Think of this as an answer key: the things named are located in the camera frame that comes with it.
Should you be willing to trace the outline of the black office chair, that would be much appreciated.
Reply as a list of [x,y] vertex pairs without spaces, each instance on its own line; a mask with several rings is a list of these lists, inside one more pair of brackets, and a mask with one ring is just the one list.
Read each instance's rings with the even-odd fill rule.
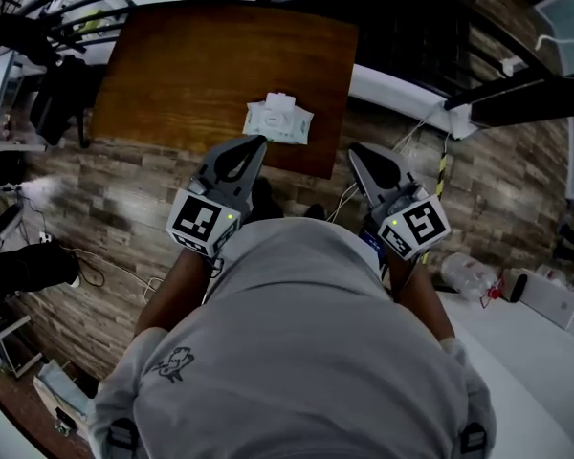
[[30,112],[35,133],[56,146],[75,118],[79,144],[87,148],[84,113],[95,104],[105,70],[105,65],[90,66],[74,55],[64,55],[40,81]]

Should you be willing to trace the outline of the white floor ledge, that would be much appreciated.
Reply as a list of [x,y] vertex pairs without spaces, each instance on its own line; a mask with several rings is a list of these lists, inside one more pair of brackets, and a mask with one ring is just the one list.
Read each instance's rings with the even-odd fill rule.
[[422,87],[355,64],[349,96],[385,107],[462,140],[479,129],[471,121],[471,105],[444,108],[445,98]]

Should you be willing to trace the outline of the black bag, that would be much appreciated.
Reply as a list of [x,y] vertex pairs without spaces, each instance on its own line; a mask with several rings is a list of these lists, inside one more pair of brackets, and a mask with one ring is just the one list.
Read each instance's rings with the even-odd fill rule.
[[0,151],[0,186],[20,184],[25,177],[26,163],[22,153]]

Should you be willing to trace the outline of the person's light t-shirt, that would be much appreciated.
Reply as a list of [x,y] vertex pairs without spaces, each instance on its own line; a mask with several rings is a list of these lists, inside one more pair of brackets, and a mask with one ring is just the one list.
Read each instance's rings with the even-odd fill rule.
[[134,336],[88,416],[97,459],[488,459],[497,422],[456,338],[309,218],[251,223],[202,304]]

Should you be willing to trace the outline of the cluttered brown wooden desk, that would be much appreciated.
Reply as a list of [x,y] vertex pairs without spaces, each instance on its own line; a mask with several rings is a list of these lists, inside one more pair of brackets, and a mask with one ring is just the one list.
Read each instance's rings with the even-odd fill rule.
[[77,434],[65,436],[55,428],[55,418],[41,401],[33,387],[33,378],[43,364],[56,360],[65,372],[85,383],[92,381],[59,351],[47,346],[37,334],[34,320],[24,324],[5,337],[6,348],[15,367],[22,367],[36,354],[42,355],[21,377],[15,377],[5,368],[0,369],[0,412],[28,440],[34,452],[47,459],[93,459],[87,442]]

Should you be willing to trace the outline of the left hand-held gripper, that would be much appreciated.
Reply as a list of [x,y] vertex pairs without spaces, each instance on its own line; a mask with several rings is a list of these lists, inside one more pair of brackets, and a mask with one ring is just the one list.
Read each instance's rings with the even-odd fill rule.
[[262,135],[243,135],[209,150],[169,213],[166,231],[177,244],[208,258],[218,255],[250,213],[266,143]]

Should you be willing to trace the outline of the person's right forearm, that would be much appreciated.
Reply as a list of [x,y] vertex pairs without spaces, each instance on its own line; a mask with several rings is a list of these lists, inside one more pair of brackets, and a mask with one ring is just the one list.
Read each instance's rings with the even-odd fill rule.
[[387,262],[394,299],[409,309],[438,341],[454,338],[453,326],[426,267],[405,261],[393,251],[388,253]]

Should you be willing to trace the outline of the large white table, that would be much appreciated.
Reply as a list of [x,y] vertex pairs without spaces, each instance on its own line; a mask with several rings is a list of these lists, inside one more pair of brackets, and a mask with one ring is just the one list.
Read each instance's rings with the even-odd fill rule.
[[521,303],[439,296],[491,392],[491,458],[574,459],[574,337]]

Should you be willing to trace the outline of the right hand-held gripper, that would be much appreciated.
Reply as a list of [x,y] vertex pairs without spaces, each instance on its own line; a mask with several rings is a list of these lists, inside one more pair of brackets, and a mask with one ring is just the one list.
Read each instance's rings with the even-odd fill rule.
[[413,182],[400,154],[379,144],[353,142],[347,159],[360,192],[372,208],[378,235],[400,258],[410,260],[450,233],[439,197]]

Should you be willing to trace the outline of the yellow black hazard strip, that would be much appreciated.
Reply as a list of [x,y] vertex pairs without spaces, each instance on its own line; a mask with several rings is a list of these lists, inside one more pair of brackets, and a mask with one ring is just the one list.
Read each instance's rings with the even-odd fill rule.
[[[435,190],[435,195],[438,197],[439,200],[442,198],[442,194],[444,191],[444,180],[445,180],[446,169],[447,169],[447,151],[448,151],[448,147],[447,147],[447,144],[445,143],[445,145],[443,147],[441,159],[440,159],[438,179],[437,179],[437,185],[436,185],[436,190]],[[430,253],[430,251],[427,250],[422,255],[422,257],[421,257],[422,264],[424,264],[424,265],[428,264],[429,253]]]

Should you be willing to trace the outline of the blue cloth bag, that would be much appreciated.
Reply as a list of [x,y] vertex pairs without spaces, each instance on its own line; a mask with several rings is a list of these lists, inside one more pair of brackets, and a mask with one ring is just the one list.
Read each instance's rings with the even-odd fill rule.
[[91,399],[55,360],[44,364],[33,378],[33,387],[52,412],[57,408],[75,421],[85,423]]

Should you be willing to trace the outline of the person's left forearm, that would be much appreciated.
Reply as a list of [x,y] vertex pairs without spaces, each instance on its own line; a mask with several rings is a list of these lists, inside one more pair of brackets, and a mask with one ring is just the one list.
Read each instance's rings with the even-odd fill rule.
[[141,311],[134,336],[152,328],[171,331],[202,304],[210,284],[210,275],[210,264],[203,256],[183,250]]

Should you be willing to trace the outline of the clear plastic water jug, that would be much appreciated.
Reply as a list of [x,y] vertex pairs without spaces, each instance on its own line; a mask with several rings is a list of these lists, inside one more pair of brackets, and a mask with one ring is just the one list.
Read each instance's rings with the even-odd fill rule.
[[500,297],[499,277],[496,271],[464,253],[453,253],[440,268],[443,280],[460,296],[479,302],[485,308]]

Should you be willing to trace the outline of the white lidded wet wipe pack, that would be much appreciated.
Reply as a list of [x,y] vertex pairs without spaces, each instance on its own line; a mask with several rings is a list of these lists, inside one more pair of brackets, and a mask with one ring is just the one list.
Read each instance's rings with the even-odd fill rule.
[[296,105],[296,98],[268,93],[259,102],[247,104],[244,135],[262,135],[270,142],[307,145],[314,114]]

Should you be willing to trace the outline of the brown wooden table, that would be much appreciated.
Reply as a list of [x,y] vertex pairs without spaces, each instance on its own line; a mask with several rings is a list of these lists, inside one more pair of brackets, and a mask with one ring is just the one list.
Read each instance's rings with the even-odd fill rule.
[[247,5],[145,8],[110,55],[91,136],[194,153],[239,137],[247,106],[283,93],[313,114],[305,145],[272,143],[264,163],[327,179],[339,146],[358,30]]

